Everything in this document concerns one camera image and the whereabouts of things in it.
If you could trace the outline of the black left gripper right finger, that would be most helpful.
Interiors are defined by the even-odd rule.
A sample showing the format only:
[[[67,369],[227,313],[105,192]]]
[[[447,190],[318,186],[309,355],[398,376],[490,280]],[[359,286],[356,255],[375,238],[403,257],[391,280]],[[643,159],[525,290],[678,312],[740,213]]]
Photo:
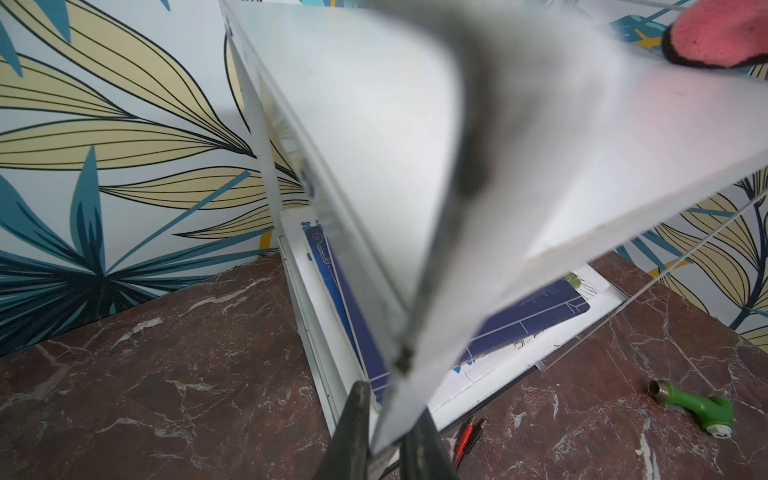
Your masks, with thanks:
[[[404,480],[459,480],[443,449],[442,440],[429,409],[403,437],[399,449],[400,476]]]

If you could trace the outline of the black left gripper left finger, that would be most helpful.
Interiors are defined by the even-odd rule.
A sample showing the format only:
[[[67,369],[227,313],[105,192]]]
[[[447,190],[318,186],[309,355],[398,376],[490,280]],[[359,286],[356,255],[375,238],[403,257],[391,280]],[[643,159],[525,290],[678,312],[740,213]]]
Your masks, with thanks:
[[[367,478],[370,397],[368,382],[353,384],[314,480]]]

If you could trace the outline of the white two-tier bookshelf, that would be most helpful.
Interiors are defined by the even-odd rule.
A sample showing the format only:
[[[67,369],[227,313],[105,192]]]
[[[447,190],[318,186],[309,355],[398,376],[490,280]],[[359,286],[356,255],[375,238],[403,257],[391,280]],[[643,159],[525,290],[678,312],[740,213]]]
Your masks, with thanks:
[[[225,1],[403,437],[495,310],[767,163],[767,85],[518,1]]]

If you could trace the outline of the pink fluffy cloth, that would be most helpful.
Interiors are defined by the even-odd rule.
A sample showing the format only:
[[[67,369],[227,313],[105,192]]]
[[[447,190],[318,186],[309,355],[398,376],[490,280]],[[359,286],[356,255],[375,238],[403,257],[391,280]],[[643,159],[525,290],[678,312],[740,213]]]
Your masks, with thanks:
[[[663,56],[692,68],[736,69],[767,61],[766,0],[698,0],[662,36]]]

